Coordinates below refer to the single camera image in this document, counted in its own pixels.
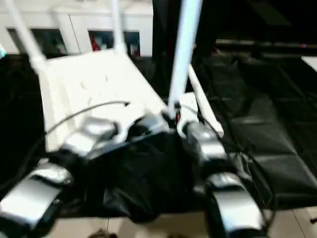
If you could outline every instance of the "black cable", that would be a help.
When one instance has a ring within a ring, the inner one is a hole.
[[[25,170],[27,168],[28,163],[30,162],[31,158],[33,157],[35,151],[37,150],[37,148],[45,141],[45,137],[52,133],[56,128],[58,128],[60,125],[62,125],[63,123],[65,123],[66,121],[82,114],[85,113],[87,111],[91,111],[92,109],[101,107],[101,106],[105,106],[105,105],[110,105],[110,104],[124,104],[125,106],[127,106],[129,104],[129,102],[126,101],[112,101],[112,102],[106,102],[106,103],[100,103],[88,108],[85,108],[83,110],[80,110],[72,115],[69,115],[67,117],[65,117],[64,119],[62,119],[59,123],[55,124],[53,127],[51,127],[47,132],[45,132],[34,144],[33,146],[29,149],[29,151],[26,153],[26,156],[24,157],[24,159],[22,160],[21,166],[19,168],[19,171],[17,172],[17,174],[10,180],[8,180],[7,182],[3,183],[0,186],[0,190],[3,190],[5,188],[7,188],[8,186],[12,185],[13,183],[19,181],[25,173]]]
[[[216,129],[203,117],[203,115],[202,115],[200,112],[195,111],[194,109],[192,109],[191,107],[189,107],[189,106],[187,106],[187,105],[180,105],[180,106],[181,106],[181,107],[185,107],[185,108],[187,108],[188,110],[190,110],[191,112],[197,114],[198,119],[199,119],[200,121],[203,121],[205,124],[207,124],[207,125],[211,128],[211,130],[215,133],[215,135],[216,135],[218,141],[223,144],[223,139],[220,137],[219,133],[218,133],[218,132],[216,131]],[[265,182],[266,182],[268,188],[271,190],[273,205],[276,206],[276,205],[277,205],[277,199],[276,199],[276,196],[275,196],[275,194],[274,194],[274,192],[273,192],[273,189],[272,189],[272,186],[271,186],[271,182],[269,182],[268,176],[266,176],[265,171],[262,169],[262,167],[260,166],[260,164],[255,160],[255,158],[254,158],[252,155],[249,154],[249,152],[244,151],[244,150],[241,150],[238,146],[236,146],[236,145],[233,144],[233,143],[231,144],[231,146],[232,146],[233,148],[235,148],[236,150],[241,151],[242,153],[245,153],[245,154],[256,164],[256,166],[257,166],[258,169],[260,170],[260,173],[261,173],[262,176],[264,177]],[[224,152],[225,152],[227,158],[230,159],[230,160],[232,160],[232,159],[231,159],[231,156],[229,155],[229,153],[228,153],[226,150],[224,150]],[[265,217],[265,214],[264,214],[263,212],[262,212],[262,216],[263,216],[263,218],[264,218],[264,220],[265,220],[264,231],[267,233],[268,230],[269,230],[269,228],[271,227],[271,225],[272,225],[274,219],[275,219],[276,211],[273,210],[272,215],[271,215],[271,217],[270,217],[269,219],[267,219],[267,218]]]

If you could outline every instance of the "tiled floor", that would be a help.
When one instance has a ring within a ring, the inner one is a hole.
[[[317,238],[303,209],[282,211],[276,215],[271,238]],[[152,223],[136,225],[128,219],[60,219],[47,238],[87,238],[100,228],[116,233],[119,238],[166,238],[183,235],[207,238],[202,213],[164,215]]]

